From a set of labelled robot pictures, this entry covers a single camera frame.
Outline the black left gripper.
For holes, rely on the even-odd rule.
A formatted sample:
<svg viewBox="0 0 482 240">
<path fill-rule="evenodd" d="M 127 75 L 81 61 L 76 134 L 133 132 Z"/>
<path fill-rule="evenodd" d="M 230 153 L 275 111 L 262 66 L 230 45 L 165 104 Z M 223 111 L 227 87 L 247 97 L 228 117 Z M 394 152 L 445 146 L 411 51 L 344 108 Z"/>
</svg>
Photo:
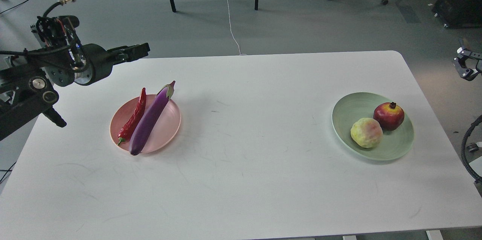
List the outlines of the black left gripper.
<svg viewBox="0 0 482 240">
<path fill-rule="evenodd" d="M 77 46 L 70 51 L 77 73 L 74 73 L 74 82 L 87 86 L 108 77 L 113 69 L 113 64 L 128 63 L 139 60 L 149 55 L 151 51 L 148 43 L 120 46 L 105 50 L 97 44 Z"/>
</svg>

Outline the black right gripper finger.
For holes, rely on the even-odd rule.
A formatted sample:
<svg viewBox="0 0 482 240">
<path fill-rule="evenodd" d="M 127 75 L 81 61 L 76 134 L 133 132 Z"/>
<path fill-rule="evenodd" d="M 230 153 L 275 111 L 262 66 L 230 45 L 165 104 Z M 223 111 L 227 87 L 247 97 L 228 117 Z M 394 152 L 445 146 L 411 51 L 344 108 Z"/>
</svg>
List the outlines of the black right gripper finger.
<svg viewBox="0 0 482 240">
<path fill-rule="evenodd" d="M 466 38 L 459 38 L 458 41 L 459 48 L 453 59 L 453 66 L 462 79 L 471 82 L 481 74 L 482 54 L 473 51 Z"/>
</svg>

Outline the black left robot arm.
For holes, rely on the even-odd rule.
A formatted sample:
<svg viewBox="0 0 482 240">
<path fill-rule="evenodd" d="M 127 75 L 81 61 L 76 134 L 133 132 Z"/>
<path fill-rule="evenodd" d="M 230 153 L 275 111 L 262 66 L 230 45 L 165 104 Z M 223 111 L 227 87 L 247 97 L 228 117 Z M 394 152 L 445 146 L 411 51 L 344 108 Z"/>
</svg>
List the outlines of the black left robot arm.
<svg viewBox="0 0 482 240">
<path fill-rule="evenodd" d="M 148 56 L 150 47 L 147 43 L 109 50 L 97 44 L 82 44 L 76 32 L 78 17 L 49 17 L 56 7 L 75 1 L 59 0 L 31 24 L 31 32 L 39 41 L 40 49 L 1 51 L 11 64 L 0 72 L 1 139 L 41 114 L 55 125 L 65 127 L 67 123 L 54 109 L 59 100 L 55 85 L 88 86 L 107 78 L 114 65 Z"/>
</svg>

